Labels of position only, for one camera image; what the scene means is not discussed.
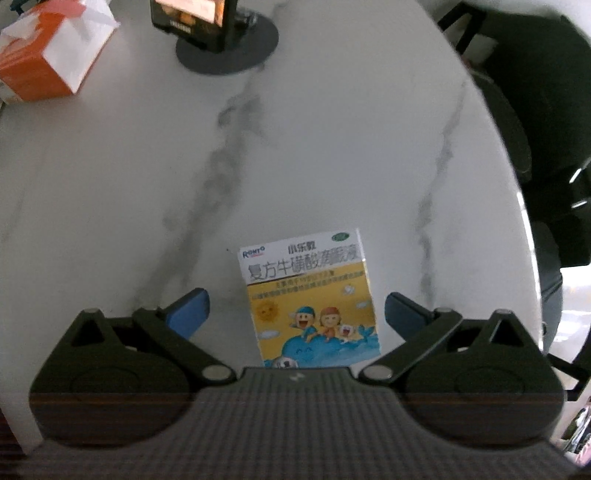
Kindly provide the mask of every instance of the white marble table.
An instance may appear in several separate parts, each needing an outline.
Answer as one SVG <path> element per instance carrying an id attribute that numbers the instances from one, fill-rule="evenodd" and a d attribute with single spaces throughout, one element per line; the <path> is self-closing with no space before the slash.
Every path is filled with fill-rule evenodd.
<path id="1" fill-rule="evenodd" d="M 79 310 L 129 314 L 195 286 L 194 341 L 236 369 L 259 353 L 237 249 L 361 229 L 384 351 L 398 290 L 467 317 L 515 310 L 538 339 L 529 226 L 486 106 L 413 0 L 244 0 L 280 44 L 264 68 L 181 67 L 146 2 L 80 94 L 0 119 L 0 402 L 25 449 L 27 392 Z"/>

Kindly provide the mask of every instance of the tissue box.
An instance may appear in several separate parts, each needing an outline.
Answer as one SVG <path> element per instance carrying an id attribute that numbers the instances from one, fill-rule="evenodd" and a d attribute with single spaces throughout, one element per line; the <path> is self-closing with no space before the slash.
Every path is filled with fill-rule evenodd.
<path id="1" fill-rule="evenodd" d="M 106 0 L 48 0 L 0 33 L 0 99 L 76 93 L 119 24 Z"/>

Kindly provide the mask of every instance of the brand logo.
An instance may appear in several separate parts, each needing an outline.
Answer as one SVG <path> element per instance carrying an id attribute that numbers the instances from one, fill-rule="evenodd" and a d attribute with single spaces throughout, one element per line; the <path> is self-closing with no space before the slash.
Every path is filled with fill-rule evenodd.
<path id="1" fill-rule="evenodd" d="M 343 242 L 343 241 L 347 240 L 349 237 L 350 237 L 350 235 L 348 233 L 341 232 L 341 233 L 334 234 L 332 236 L 332 239 L 335 242 Z"/>
<path id="2" fill-rule="evenodd" d="M 170 24 L 174 28 L 178 28 L 179 30 L 184 31 L 185 33 L 191 33 L 191 28 L 189 28 L 187 25 L 183 25 L 182 23 L 175 22 L 174 20 L 171 20 Z"/>
<path id="3" fill-rule="evenodd" d="M 247 250 L 242 252 L 242 258 L 260 257 L 265 253 L 265 247 L 255 248 L 254 250 Z"/>

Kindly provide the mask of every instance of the cartoon whale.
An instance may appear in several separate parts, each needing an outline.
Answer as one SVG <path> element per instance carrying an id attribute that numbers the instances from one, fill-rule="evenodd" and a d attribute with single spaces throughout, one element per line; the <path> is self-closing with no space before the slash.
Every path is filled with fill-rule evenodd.
<path id="1" fill-rule="evenodd" d="M 301 336 L 290 338 L 283 345 L 281 355 L 297 362 L 300 368 L 350 365 L 379 355 L 378 336 L 372 335 L 374 327 L 362 328 L 361 340 L 341 343 L 338 338 L 326 341 L 323 336 L 307 343 Z"/>

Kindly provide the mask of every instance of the cartoon illustration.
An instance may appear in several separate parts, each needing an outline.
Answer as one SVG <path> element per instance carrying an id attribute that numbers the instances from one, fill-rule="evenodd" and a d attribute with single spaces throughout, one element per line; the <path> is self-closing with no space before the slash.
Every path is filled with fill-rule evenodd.
<path id="1" fill-rule="evenodd" d="M 327 341 L 316 336 L 306 342 L 296 336 L 285 342 L 281 355 L 295 361 L 299 368 L 351 365 L 379 355 L 378 336 L 371 335 L 369 330 L 373 333 L 374 328 L 364 330 L 367 337 L 344 344 L 336 338 Z"/>
<path id="2" fill-rule="evenodd" d="M 310 335 L 318 335 L 314 322 L 316 321 L 316 312 L 312 307 L 300 307 L 295 313 L 295 323 L 292 323 L 290 327 L 299 328 L 302 330 L 301 337 L 305 340 Z"/>
<path id="3" fill-rule="evenodd" d="M 331 338 L 335 338 L 335 327 L 340 324 L 339 309 L 337 307 L 323 308 L 320 312 L 320 324 L 324 327 L 322 333 L 313 333 L 306 341 L 311 341 L 317 335 L 324 335 L 326 337 L 325 342 L 328 342 Z"/>
<path id="4" fill-rule="evenodd" d="M 340 343 L 347 343 L 359 340 L 361 335 L 357 333 L 357 328 L 353 325 L 341 325 L 337 329 L 336 337 L 340 340 Z"/>
<path id="5" fill-rule="evenodd" d="M 278 356 L 271 364 L 273 368 L 297 368 L 297 362 L 288 356 Z"/>
<path id="6" fill-rule="evenodd" d="M 279 307 L 272 300 L 263 300 L 256 306 L 255 315 L 262 322 L 274 322 L 279 315 Z"/>
<path id="7" fill-rule="evenodd" d="M 359 327 L 357 328 L 357 331 L 359 332 L 361 337 L 363 337 L 363 340 L 365 342 L 367 342 L 368 339 L 372 336 L 375 336 L 375 337 L 378 336 L 378 332 L 375 331 L 375 327 L 367 327 L 366 328 L 363 325 L 359 325 Z"/>

